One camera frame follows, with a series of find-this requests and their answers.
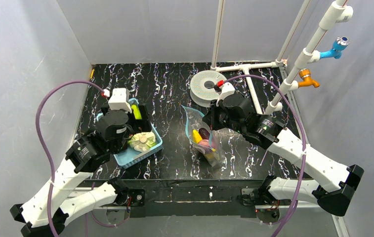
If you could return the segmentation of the light blue plastic basket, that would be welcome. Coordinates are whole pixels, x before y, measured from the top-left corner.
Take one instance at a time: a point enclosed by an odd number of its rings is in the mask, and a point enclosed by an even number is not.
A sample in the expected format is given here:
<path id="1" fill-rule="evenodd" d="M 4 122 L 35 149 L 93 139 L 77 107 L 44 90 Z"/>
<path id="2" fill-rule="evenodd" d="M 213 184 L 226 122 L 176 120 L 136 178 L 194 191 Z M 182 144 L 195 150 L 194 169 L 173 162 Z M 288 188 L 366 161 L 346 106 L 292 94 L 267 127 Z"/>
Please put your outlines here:
<path id="1" fill-rule="evenodd" d="M 136 98 L 131 98 L 128 100 L 128 103 L 130 105 L 137 105 L 137 106 L 140 106 L 140 107 L 144 107 L 144 109 L 140 109 L 141 111 L 141 114 L 146 114 L 148 116 L 150 116 L 150 113 L 149 111 L 147 110 L 146 106 L 144 104 L 140 104 L 139 105 L 139 102 Z M 96 115 L 96 120 L 100 120 L 100 118 L 103 116 L 103 113 L 98 113 Z M 159 135 L 158 131 L 156 130 L 156 128 L 154 127 L 153 124 L 151 124 L 152 126 L 152 132 L 154 133 L 155 135 L 155 138 L 156 138 L 156 144 L 154 146 L 152 146 L 149 150 L 147 151 L 144 151 L 144 152 L 140 152 L 140 151 L 136 151 L 134 148 L 132 147 L 128 147 L 126 150 L 120 152 L 119 154 L 113 154 L 114 156 L 114 159 L 116 160 L 117 164 L 120 166 L 120 167 L 123 167 L 125 169 L 135 165 L 136 163 L 144 160 L 145 158 L 148 158 L 149 156 L 159 152 L 160 150 L 163 149 L 163 140 L 161 138 L 161 136 Z"/>

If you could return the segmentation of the purple toy eggplant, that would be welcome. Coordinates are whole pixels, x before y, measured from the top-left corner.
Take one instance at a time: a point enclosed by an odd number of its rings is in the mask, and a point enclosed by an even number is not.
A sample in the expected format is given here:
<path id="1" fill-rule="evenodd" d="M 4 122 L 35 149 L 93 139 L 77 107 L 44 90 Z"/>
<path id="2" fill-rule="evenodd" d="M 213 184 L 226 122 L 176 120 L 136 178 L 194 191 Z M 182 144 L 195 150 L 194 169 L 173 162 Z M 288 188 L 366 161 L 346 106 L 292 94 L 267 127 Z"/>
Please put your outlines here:
<path id="1" fill-rule="evenodd" d="M 199 131 L 199 134 L 201 135 L 203 140 L 205 140 L 205 139 L 208 140 L 209 139 L 210 132 L 207 129 L 200 128 L 198 131 Z"/>

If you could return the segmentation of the clear zip top bag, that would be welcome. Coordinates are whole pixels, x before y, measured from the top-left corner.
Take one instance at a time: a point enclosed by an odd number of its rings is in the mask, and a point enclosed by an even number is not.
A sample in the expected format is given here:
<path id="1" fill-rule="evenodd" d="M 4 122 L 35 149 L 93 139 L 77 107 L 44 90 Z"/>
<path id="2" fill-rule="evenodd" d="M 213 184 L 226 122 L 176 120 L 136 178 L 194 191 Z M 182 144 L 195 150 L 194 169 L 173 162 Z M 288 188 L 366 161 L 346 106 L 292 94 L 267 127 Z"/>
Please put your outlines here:
<path id="1" fill-rule="evenodd" d="M 199 151 L 212 167 L 221 166 L 225 159 L 220 140 L 203 121 L 204 114 L 196 109 L 182 106 L 186 116 L 185 133 L 193 148 Z"/>

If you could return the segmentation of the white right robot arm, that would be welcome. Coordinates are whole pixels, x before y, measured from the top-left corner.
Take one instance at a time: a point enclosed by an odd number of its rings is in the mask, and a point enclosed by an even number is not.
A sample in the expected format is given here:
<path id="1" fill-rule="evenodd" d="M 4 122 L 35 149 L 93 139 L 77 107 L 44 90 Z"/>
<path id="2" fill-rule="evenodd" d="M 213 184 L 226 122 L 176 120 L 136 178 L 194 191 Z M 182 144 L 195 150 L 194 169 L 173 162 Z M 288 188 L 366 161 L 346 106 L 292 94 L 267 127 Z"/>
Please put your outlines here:
<path id="1" fill-rule="evenodd" d="M 338 163 L 304 144 L 282 122 L 258 114 L 250 100 L 237 93 L 212 100 L 203 122 L 211 130 L 229 128 L 241 134 L 249 143 L 285 158 L 311 177 L 299 185 L 296 179 L 269 175 L 259 188 L 242 195 L 244 204 L 291 200 L 298 191 L 298 201 L 315 203 L 335 216 L 346 214 L 364 174 L 360 166 Z"/>

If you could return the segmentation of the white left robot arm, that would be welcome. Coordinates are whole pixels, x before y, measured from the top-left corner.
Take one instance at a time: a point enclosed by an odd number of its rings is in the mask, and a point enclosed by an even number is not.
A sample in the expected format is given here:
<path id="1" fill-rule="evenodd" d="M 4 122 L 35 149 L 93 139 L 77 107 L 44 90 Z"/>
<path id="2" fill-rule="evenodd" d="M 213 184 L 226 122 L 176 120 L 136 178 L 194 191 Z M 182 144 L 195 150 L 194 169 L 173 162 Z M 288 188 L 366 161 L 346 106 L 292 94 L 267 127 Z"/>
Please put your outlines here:
<path id="1" fill-rule="evenodd" d="M 95 127 L 73 143 L 43 187 L 30 200 L 10 209 L 14 220 L 24 225 L 22 236 L 56 237 L 73 220 L 95 208 L 131 203 L 130 188 L 120 178 L 77 197 L 70 194 L 112 155 L 125 151 L 131 138 L 152 131 L 146 106 L 138 108 L 139 112 L 104 107 Z"/>

